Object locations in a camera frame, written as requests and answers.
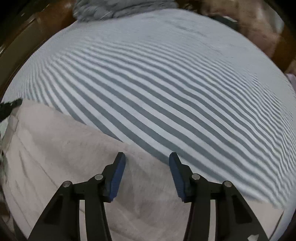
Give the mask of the light grey fleece pants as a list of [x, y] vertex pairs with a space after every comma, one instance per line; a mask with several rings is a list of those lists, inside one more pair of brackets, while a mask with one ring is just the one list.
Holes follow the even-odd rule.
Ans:
[[126, 166], [119, 192], [105, 207], [112, 239], [184, 238], [190, 205], [178, 197], [169, 166], [142, 148], [29, 100], [4, 125], [1, 184], [24, 236], [64, 181], [87, 181], [123, 152]]

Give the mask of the grey white striped bed sheet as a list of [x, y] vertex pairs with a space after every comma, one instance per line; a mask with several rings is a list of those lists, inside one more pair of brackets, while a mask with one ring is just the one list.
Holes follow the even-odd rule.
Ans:
[[295, 91], [229, 27], [181, 9], [75, 22], [18, 71], [4, 101], [18, 98], [230, 181], [268, 240], [284, 239], [295, 213]]

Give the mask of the dark carved wooden headboard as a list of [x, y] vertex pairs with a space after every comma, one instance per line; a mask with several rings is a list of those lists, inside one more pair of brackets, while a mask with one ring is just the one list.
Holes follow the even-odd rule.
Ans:
[[55, 33], [72, 23], [75, 1], [48, 1], [1, 44], [1, 98], [29, 57]]

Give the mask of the beige patterned curtain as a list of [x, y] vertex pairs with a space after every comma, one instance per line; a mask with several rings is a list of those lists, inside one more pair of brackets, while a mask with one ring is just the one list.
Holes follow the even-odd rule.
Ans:
[[238, 23], [238, 32], [272, 57], [284, 22], [265, 1], [202, 1], [201, 14], [220, 15]]

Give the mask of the folded blue-grey quilt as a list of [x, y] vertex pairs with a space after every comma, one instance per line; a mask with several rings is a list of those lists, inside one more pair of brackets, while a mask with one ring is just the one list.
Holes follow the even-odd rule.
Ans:
[[176, 1], [155, 0], [90, 0], [75, 1], [73, 17], [80, 22], [103, 21], [113, 18], [177, 8]]

